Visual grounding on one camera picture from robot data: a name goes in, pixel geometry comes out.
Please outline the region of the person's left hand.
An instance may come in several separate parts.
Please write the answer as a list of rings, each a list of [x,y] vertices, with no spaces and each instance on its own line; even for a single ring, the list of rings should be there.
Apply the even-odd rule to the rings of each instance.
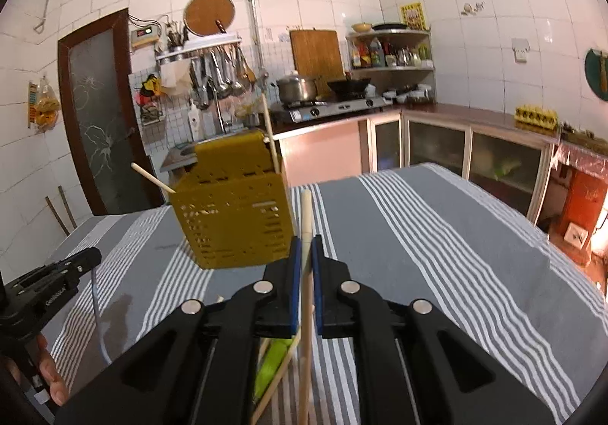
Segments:
[[[48,352],[48,340],[44,335],[38,333],[36,337],[36,357],[41,376],[49,387],[49,396],[58,406],[64,406],[69,398],[69,392],[65,380],[61,377],[55,364],[55,359]]]

